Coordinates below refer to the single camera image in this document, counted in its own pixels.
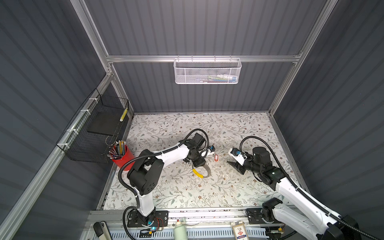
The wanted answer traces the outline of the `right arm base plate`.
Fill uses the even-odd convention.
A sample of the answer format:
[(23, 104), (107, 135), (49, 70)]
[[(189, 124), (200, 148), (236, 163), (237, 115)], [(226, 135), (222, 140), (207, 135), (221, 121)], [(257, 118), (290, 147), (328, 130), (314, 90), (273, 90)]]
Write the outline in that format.
[(250, 224), (269, 224), (269, 215), (264, 208), (248, 208), (246, 215)]

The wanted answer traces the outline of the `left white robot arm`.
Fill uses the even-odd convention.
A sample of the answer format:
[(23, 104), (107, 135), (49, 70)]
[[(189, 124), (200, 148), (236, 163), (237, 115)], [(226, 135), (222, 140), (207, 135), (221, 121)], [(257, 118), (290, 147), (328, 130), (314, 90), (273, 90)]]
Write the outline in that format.
[(183, 139), (175, 146), (160, 152), (144, 150), (128, 171), (129, 184), (126, 188), (134, 193), (137, 202), (138, 218), (150, 225), (155, 219), (156, 207), (152, 191), (157, 186), (164, 167), (183, 160), (192, 163), (194, 168), (206, 164), (205, 158), (215, 153), (204, 136), (196, 133), (191, 139)]

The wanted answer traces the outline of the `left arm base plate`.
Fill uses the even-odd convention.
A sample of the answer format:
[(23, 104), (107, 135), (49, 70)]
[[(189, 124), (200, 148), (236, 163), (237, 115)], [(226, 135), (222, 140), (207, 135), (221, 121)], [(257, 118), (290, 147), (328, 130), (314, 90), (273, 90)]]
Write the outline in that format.
[(166, 227), (168, 225), (168, 220), (169, 211), (154, 210), (147, 217), (144, 217), (138, 210), (133, 210), (128, 213), (127, 227)]

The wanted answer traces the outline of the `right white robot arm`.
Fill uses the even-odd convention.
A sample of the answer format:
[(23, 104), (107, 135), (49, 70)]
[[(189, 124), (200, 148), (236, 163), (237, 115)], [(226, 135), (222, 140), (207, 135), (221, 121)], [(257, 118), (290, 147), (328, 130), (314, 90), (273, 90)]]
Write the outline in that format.
[(299, 212), (282, 200), (272, 198), (263, 203), (261, 215), (267, 223), (284, 223), (308, 240), (360, 240), (359, 226), (351, 217), (342, 217), (330, 210), (302, 188), (290, 182), (282, 169), (273, 166), (271, 154), (264, 147), (255, 147), (251, 154), (231, 148), (234, 158), (229, 164), (240, 174), (252, 172), (259, 181), (278, 192)]

